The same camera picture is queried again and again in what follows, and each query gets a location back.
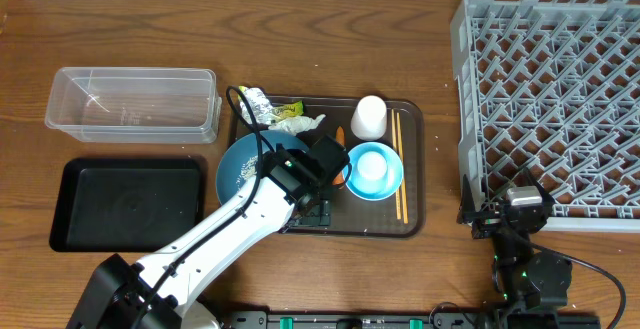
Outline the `light blue saucer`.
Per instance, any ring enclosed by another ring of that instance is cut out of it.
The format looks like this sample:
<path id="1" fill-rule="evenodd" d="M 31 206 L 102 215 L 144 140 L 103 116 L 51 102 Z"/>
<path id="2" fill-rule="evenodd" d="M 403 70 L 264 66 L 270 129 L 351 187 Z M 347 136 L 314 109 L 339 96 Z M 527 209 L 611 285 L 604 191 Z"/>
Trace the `light blue saucer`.
<path id="1" fill-rule="evenodd" d="M 357 161 L 367 151 L 379 152 L 387 161 L 387 173 L 381 180 L 366 181 L 358 175 Z M 346 187 L 356 197 L 366 201 L 381 201 L 392 196 L 396 187 L 400 187 L 404 178 L 404 168 L 399 155 L 396 156 L 391 147 L 378 142 L 365 142 L 352 148 L 348 155 L 351 168 L 345 168 L 343 173 L 349 176 Z M 397 179 L 394 173 L 394 162 L 398 166 L 399 178 Z"/>

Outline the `pile of white rice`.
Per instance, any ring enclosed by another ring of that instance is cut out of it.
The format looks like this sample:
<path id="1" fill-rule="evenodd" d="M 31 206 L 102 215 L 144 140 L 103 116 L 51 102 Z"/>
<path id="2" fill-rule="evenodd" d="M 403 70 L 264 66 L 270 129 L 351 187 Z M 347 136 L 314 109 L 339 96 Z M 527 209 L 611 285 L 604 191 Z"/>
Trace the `pile of white rice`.
<path id="1" fill-rule="evenodd" d="M 257 156 L 252 156 L 240 166 L 240 172 L 236 179 L 237 188 L 241 189 L 246 181 L 256 175 Z"/>

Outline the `pale pink cup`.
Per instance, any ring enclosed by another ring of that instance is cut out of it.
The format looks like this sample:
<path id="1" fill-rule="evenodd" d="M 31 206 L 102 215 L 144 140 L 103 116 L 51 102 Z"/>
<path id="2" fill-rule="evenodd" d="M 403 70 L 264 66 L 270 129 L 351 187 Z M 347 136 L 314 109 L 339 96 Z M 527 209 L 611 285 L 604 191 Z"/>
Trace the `pale pink cup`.
<path id="1" fill-rule="evenodd" d="M 383 137 L 387 127 L 387 107 L 378 96 L 363 97 L 357 104 L 351 119 L 351 131 L 363 141 L 375 141 Z"/>

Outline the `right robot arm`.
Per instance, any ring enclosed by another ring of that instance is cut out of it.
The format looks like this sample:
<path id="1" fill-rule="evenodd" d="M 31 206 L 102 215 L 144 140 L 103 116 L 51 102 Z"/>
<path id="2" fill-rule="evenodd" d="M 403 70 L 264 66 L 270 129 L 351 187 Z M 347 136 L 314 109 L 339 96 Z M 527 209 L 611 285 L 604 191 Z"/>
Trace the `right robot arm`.
<path id="1" fill-rule="evenodd" d="M 474 239 L 492 241 L 492 280 L 505 300 L 478 314 L 475 328 L 558 328 L 557 309 L 568 302 L 571 262 L 530 241 L 547 224 L 555 200 L 529 171 L 524 176 L 525 186 L 508 189 L 506 200 L 484 211 L 475 209 L 470 180 L 462 179 L 457 222 L 469 224 Z"/>

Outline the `light blue cup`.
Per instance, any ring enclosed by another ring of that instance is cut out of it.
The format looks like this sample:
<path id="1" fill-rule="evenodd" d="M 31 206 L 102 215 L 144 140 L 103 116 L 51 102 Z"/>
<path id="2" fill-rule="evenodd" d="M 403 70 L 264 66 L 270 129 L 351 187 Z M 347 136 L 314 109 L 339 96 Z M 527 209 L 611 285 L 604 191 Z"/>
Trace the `light blue cup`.
<path id="1" fill-rule="evenodd" d="M 387 161 L 379 152 L 367 151 L 357 161 L 357 172 L 363 180 L 381 180 L 387 173 Z"/>

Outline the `dark blue plate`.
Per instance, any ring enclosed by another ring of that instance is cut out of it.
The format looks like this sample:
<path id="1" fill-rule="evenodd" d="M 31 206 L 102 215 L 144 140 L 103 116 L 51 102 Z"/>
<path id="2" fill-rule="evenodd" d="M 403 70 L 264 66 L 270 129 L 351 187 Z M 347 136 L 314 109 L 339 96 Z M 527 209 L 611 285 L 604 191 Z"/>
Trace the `dark blue plate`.
<path id="1" fill-rule="evenodd" d="M 288 133 L 264 130 L 261 134 L 273 148 L 276 148 L 277 144 L 281 144 L 285 149 L 309 150 L 309 147 L 303 141 Z M 216 172 L 216 191 L 221 205 L 225 204 L 240 190 L 236 184 L 240 166 L 252 156 L 257 156 L 254 134 L 248 134 L 238 139 L 223 155 Z"/>

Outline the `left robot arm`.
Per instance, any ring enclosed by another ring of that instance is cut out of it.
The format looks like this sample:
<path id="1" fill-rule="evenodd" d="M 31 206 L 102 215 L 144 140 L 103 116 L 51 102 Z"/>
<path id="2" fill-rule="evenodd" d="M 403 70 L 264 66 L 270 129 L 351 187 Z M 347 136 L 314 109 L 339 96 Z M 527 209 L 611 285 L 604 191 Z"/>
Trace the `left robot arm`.
<path id="1" fill-rule="evenodd" d="M 216 212 L 164 248 L 128 264 L 114 254 L 93 272 L 71 328 L 179 328 L 199 295 L 297 208 L 317 200 L 349 161 L 329 139 L 309 151 L 258 154 L 256 175 Z"/>

